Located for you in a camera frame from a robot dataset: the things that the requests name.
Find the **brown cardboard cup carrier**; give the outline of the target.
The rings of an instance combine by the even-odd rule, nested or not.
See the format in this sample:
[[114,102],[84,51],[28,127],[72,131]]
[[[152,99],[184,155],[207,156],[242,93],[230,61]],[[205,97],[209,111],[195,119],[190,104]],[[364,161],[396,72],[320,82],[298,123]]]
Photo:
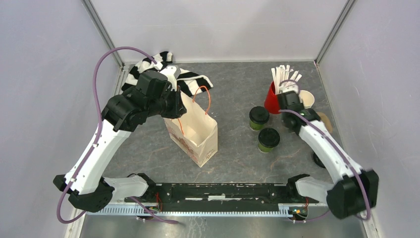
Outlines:
[[322,112],[317,112],[317,114],[319,115],[321,121],[324,123],[327,131],[331,134],[333,132],[333,126],[328,116]]

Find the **paper takeout bag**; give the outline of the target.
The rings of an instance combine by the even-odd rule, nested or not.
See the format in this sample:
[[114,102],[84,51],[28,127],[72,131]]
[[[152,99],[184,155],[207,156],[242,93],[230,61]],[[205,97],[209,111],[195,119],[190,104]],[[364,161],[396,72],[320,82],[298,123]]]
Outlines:
[[165,118],[164,123],[170,138],[201,168],[218,151],[217,121],[209,114],[211,95],[205,110],[196,102],[196,95],[180,95],[187,112],[178,119]]

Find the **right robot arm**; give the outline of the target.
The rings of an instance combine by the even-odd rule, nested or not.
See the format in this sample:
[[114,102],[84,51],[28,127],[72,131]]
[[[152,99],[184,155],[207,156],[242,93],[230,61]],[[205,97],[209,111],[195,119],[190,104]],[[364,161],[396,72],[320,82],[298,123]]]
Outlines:
[[310,146],[332,179],[327,183],[308,174],[291,177],[287,182],[287,198],[292,202],[312,198],[326,204],[338,219],[357,216],[368,221],[377,202],[378,174],[350,158],[330,135],[320,116],[304,107],[297,92],[283,92],[277,98],[285,126]]

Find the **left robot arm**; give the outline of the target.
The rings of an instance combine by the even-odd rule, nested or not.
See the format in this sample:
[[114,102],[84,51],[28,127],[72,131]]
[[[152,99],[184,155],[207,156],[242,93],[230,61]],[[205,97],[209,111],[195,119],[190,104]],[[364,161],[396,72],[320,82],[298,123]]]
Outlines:
[[109,99],[91,144],[71,171],[53,180],[60,191],[69,195],[68,201],[75,208],[98,212],[110,202],[131,196],[144,202],[154,199],[156,189],[147,176],[117,179],[105,178],[103,173],[118,148],[147,118],[160,115],[178,119],[187,112],[176,81],[180,72],[173,65],[159,72],[145,71],[136,85]]

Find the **green paper coffee cup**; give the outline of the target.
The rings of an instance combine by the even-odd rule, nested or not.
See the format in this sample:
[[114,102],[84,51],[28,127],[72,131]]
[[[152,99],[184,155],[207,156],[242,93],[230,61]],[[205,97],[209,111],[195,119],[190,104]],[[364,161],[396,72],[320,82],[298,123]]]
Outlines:
[[264,125],[267,123],[266,120],[253,120],[250,119],[250,128],[254,131],[260,131],[263,129]]

